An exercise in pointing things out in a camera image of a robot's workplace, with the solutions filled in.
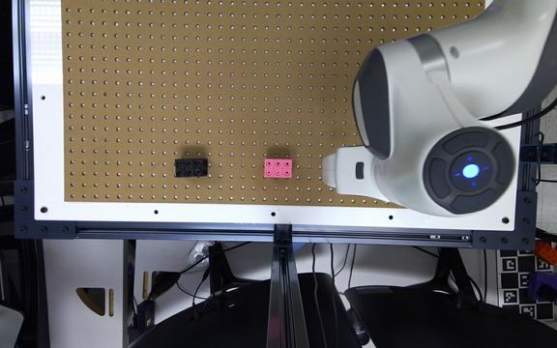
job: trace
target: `metal bracket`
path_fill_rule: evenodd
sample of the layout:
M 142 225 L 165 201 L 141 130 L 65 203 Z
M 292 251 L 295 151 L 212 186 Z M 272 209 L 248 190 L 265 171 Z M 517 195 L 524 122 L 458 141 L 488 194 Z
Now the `metal bracket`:
M 74 239 L 76 238 L 76 222 L 35 220 L 34 181 L 16 181 L 15 237 L 19 239 Z
M 533 250 L 537 233 L 537 193 L 519 191 L 515 204 L 514 231 L 474 231 L 472 247 Z
M 308 348 L 291 225 L 275 225 L 267 348 Z
M 557 143 L 521 146 L 519 160 L 524 163 L 557 164 Z

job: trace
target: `triangular cutout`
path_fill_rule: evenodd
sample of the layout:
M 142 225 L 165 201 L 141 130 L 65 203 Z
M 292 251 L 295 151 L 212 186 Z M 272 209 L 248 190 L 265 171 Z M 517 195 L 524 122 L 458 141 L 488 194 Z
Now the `triangular cutout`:
M 94 313 L 104 316 L 105 291 L 103 288 L 76 288 L 76 295 Z

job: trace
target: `black lego brick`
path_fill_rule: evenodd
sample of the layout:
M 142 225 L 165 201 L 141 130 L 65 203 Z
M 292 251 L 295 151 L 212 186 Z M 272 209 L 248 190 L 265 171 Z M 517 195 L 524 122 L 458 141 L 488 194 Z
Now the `black lego brick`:
M 177 178 L 199 178 L 208 175 L 207 159 L 176 159 L 175 176 Z

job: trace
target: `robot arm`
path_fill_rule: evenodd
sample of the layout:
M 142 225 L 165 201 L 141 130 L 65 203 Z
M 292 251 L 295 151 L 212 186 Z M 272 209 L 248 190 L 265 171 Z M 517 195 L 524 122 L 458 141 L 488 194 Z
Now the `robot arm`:
M 353 90 L 364 147 L 324 159 L 324 182 L 435 216 L 493 204 L 516 170 L 479 119 L 526 111 L 557 83 L 557 1 L 494 0 L 478 17 L 380 46 Z

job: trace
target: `pegboard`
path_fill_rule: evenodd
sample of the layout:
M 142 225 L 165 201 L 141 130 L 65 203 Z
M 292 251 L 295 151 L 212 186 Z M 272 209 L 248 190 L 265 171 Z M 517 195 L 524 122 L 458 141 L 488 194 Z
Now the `pegboard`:
M 361 144 L 360 64 L 380 44 L 483 8 L 62 0 L 65 199 L 389 207 L 321 179 L 325 156 Z M 176 178 L 185 158 L 207 158 L 209 175 Z M 264 179 L 265 158 L 292 159 L 292 178 Z

